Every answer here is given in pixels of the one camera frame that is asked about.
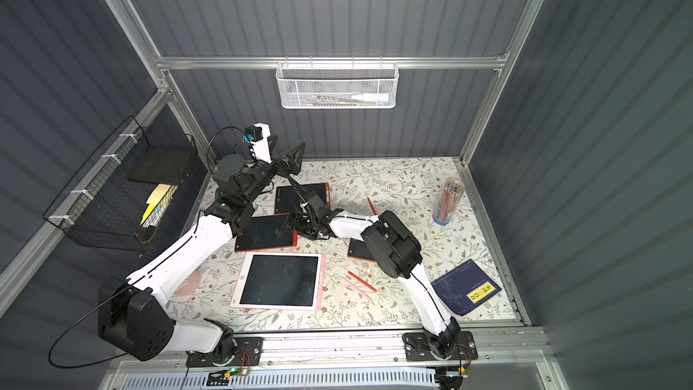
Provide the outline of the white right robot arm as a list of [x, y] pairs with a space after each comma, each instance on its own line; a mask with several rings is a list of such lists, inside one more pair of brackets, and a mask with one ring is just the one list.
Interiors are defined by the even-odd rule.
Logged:
[[419, 240], [393, 212], [363, 216], [342, 209], [314, 211], [305, 205], [303, 211], [288, 216], [287, 224], [310, 240], [346, 238], [364, 242], [380, 269], [398, 280], [409, 295], [420, 315], [431, 353], [438, 359], [447, 359], [458, 348], [458, 321], [426, 274]]

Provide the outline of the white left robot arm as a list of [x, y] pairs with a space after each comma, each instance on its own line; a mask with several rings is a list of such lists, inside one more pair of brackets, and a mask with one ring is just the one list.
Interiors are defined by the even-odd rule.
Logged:
[[247, 165], [241, 155], [219, 161], [212, 178], [217, 190], [195, 225], [174, 244], [126, 280], [112, 278], [99, 290], [97, 334], [127, 354], [148, 361], [164, 352], [198, 353], [211, 363], [234, 356], [234, 333], [213, 321], [175, 320], [165, 307], [182, 283], [214, 252], [242, 233], [254, 214], [254, 201], [274, 177], [301, 171], [304, 144], [274, 159], [272, 144], [264, 158]]

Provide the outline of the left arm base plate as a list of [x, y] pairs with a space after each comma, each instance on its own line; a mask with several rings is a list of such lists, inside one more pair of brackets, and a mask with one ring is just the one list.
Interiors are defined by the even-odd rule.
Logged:
[[260, 362], [263, 342], [260, 337], [234, 337], [221, 342], [221, 348], [211, 353], [193, 352], [188, 355], [188, 368], [245, 368]]

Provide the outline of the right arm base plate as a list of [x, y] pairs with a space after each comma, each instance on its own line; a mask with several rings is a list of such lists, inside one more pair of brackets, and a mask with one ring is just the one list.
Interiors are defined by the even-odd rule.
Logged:
[[478, 359], [474, 337], [469, 331], [458, 334], [455, 342], [447, 343], [428, 332], [412, 331], [402, 334], [408, 362], [462, 360], [464, 364]]

